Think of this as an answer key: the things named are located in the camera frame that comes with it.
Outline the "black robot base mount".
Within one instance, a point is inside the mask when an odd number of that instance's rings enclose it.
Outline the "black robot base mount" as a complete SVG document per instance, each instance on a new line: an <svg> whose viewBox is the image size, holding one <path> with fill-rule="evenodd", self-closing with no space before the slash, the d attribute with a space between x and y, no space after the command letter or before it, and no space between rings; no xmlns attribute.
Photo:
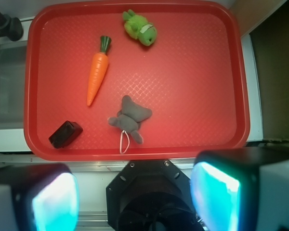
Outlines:
<svg viewBox="0 0 289 231"><path fill-rule="evenodd" d="M131 160L107 185L108 225L116 231L202 231L190 179L170 160Z"/></svg>

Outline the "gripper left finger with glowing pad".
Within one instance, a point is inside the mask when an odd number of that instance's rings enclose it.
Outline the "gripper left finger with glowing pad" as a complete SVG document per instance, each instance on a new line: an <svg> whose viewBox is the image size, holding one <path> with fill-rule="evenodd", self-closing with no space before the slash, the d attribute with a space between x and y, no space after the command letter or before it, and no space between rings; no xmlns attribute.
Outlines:
<svg viewBox="0 0 289 231"><path fill-rule="evenodd" d="M61 163L0 167L0 231L73 231L79 187Z"/></svg>

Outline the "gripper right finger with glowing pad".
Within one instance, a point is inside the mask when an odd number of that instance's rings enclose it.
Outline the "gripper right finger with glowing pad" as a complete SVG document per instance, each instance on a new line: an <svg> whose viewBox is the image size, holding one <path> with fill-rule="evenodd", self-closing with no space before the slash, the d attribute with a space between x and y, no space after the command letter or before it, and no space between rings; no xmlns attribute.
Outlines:
<svg viewBox="0 0 289 231"><path fill-rule="evenodd" d="M289 147L202 151L190 193L210 231L289 231Z"/></svg>

